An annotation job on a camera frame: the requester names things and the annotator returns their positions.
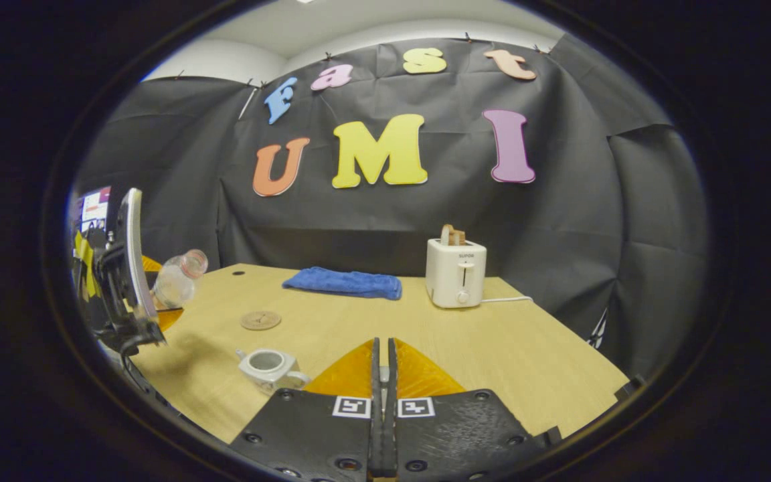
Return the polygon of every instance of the orange letter u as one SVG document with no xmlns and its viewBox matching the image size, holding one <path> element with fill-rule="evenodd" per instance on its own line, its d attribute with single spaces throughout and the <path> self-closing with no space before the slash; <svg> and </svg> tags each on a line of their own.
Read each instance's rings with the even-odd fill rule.
<svg viewBox="0 0 771 482">
<path fill-rule="evenodd" d="M 276 153 L 281 150 L 281 146 L 273 144 L 263 147 L 258 151 L 258 164 L 254 167 L 254 179 L 252 188 L 257 195 L 269 196 L 279 195 L 287 191 L 293 182 L 296 181 L 296 175 L 299 173 L 299 163 L 303 159 L 303 147 L 309 145 L 308 137 L 300 137 L 287 143 L 287 165 L 284 166 L 284 174 L 275 181 L 270 179 L 272 171 L 272 162 L 275 160 Z"/>
</svg>

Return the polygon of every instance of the foam letter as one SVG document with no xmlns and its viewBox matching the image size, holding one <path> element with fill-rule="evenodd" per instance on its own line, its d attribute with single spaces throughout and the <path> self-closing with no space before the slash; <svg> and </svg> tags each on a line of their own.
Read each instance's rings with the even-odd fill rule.
<svg viewBox="0 0 771 482">
<path fill-rule="evenodd" d="M 484 110 L 483 116 L 493 124 L 495 148 L 499 161 L 490 174 L 499 183 L 530 183 L 535 172 L 525 158 L 523 123 L 525 116 L 510 110 Z"/>
<path fill-rule="evenodd" d="M 336 189 L 355 188 L 361 177 L 355 173 L 359 162 L 367 183 L 373 184 L 388 159 L 388 171 L 383 180 L 388 184 L 420 184 L 428 180 L 428 172 L 422 168 L 418 152 L 418 129 L 424 118 L 418 114 L 394 116 L 385 126 L 379 140 L 361 122 L 343 123 L 335 128 L 339 138 L 337 176 L 333 178 Z"/>
<path fill-rule="evenodd" d="M 270 107 L 270 125 L 290 109 L 290 99 L 293 98 L 293 88 L 290 86 L 294 84 L 296 77 L 290 77 L 264 100 L 264 104 Z"/>
<path fill-rule="evenodd" d="M 287 191 L 293 182 L 296 181 L 296 175 L 299 173 L 299 163 L 303 159 L 303 147 L 309 145 L 311 141 L 308 137 L 300 137 L 287 143 L 287 164 L 284 166 L 284 174 L 273 181 L 270 179 L 272 171 L 272 161 L 276 153 L 281 150 L 281 146 L 273 144 L 263 147 L 258 151 L 258 164 L 254 167 L 254 179 L 252 188 L 257 195 L 279 195 Z"/>
<path fill-rule="evenodd" d="M 533 73 L 531 70 L 523 70 L 523 68 L 517 64 L 517 62 L 525 62 L 524 58 L 521 58 L 518 55 L 512 55 L 511 52 L 489 51 L 484 52 L 484 56 L 492 58 L 495 61 L 495 64 L 501 68 L 501 71 L 508 74 L 508 76 L 523 80 L 534 80 L 537 77 L 537 74 Z"/>
<path fill-rule="evenodd" d="M 448 66 L 439 49 L 412 49 L 404 52 L 404 68 L 411 74 L 441 72 Z"/>
<path fill-rule="evenodd" d="M 328 86 L 342 86 L 349 82 L 351 64 L 336 65 L 321 72 L 321 76 L 311 84 L 311 90 L 323 90 Z"/>
</svg>

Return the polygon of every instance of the white cable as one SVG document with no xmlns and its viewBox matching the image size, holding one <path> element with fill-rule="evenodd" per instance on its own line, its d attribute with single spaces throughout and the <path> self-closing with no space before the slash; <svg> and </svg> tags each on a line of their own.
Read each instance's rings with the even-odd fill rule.
<svg viewBox="0 0 771 482">
<path fill-rule="evenodd" d="M 530 296 L 517 296 L 516 298 L 481 299 L 481 303 L 488 303 L 488 302 L 491 302 L 491 301 L 519 301 L 521 299 L 527 299 L 529 301 L 535 300 L 535 299 L 531 298 Z"/>
</svg>

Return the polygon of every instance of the round coaster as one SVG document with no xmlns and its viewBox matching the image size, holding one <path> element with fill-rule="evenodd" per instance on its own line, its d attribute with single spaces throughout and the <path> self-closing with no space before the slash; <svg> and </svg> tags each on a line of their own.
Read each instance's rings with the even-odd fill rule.
<svg viewBox="0 0 771 482">
<path fill-rule="evenodd" d="M 272 311 L 252 311 L 240 321 L 242 327 L 253 330 L 270 329 L 279 323 L 281 316 Z"/>
</svg>

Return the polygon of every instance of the white ceiling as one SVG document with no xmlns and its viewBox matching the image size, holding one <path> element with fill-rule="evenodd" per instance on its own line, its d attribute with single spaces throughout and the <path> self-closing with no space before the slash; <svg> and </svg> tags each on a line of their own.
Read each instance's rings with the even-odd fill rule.
<svg viewBox="0 0 771 482">
<path fill-rule="evenodd" d="M 293 58 L 311 46 L 377 25 L 443 18 L 498 23 L 551 39 L 563 34 L 533 13 L 502 0 L 276 0 L 226 22 L 205 37 L 242 42 Z"/>
</svg>

